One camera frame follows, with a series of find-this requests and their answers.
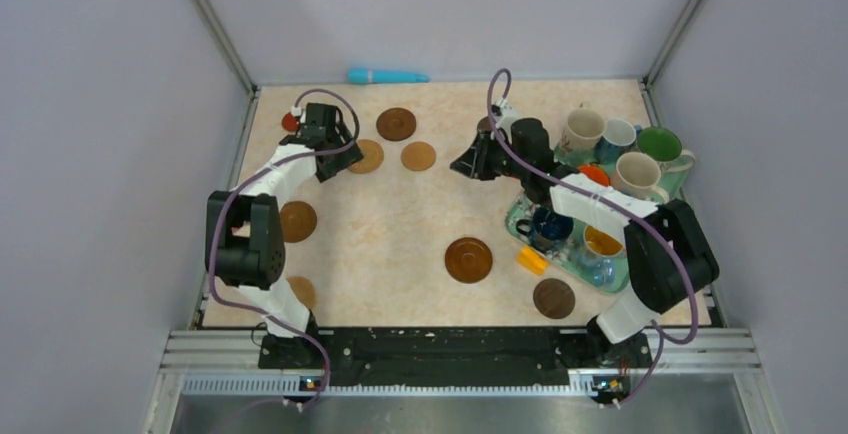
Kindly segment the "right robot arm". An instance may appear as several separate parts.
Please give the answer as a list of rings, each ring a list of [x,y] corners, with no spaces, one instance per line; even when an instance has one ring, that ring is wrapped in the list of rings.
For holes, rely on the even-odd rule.
[[[548,141],[536,118],[519,119],[508,131],[486,127],[450,168],[479,181],[517,179],[533,202],[623,245],[630,285],[587,325],[589,358],[612,366],[626,354],[627,341],[714,282],[720,268],[688,203],[658,204],[602,187],[557,161]]]

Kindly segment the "woven rattan coaster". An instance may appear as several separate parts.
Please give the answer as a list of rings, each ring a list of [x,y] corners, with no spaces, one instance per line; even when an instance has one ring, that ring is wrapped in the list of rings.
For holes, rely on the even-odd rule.
[[[360,139],[357,146],[363,158],[352,164],[348,170],[353,174],[368,174],[378,169],[384,160],[384,152],[381,145],[374,140]]]

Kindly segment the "medium brown round coaster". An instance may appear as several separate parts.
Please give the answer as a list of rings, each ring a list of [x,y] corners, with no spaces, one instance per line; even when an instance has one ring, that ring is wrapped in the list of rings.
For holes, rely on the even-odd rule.
[[[287,202],[279,213],[283,240],[299,243],[309,238],[317,226],[314,208],[304,201]]]

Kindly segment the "dark walnut coaster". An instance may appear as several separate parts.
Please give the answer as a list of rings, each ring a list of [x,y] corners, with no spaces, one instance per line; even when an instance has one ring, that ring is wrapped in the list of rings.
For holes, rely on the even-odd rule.
[[[477,123],[476,129],[478,133],[491,133],[495,126],[489,117],[484,117]]]

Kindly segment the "light wood coaster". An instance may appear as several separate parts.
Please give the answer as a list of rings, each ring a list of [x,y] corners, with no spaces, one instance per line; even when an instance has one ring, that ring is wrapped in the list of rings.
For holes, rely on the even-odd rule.
[[[408,144],[401,152],[402,165],[413,172],[428,170],[434,165],[436,158],[437,154],[433,146],[422,141]]]

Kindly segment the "large brown wooden saucer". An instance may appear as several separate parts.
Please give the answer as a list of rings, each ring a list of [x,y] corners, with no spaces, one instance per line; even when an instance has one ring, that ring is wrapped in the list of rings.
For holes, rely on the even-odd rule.
[[[444,264],[452,279],[463,284],[474,284],[490,274],[494,258],[489,246],[482,240],[462,237],[447,247]]]

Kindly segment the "dark brown grooved coaster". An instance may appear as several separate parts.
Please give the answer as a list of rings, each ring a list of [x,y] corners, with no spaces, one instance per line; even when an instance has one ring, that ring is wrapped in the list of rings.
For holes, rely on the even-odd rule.
[[[376,120],[378,134],[385,140],[398,142],[411,137],[417,128],[417,119],[408,109],[393,107],[383,111]]]

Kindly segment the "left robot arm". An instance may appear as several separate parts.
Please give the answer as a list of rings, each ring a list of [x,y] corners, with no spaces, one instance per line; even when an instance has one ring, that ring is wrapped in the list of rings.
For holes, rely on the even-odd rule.
[[[260,315],[272,347],[297,367],[314,364],[321,342],[310,333],[311,310],[294,294],[286,262],[283,205],[313,179],[324,182],[362,160],[357,128],[349,128],[336,105],[294,106],[297,130],[270,158],[230,191],[207,200],[206,258],[209,291],[216,303]]]

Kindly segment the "red round coaster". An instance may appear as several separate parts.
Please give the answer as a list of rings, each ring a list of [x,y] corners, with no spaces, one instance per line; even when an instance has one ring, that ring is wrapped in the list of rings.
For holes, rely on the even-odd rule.
[[[288,112],[281,119],[281,127],[288,133],[295,133],[299,128],[299,120],[291,112]]]

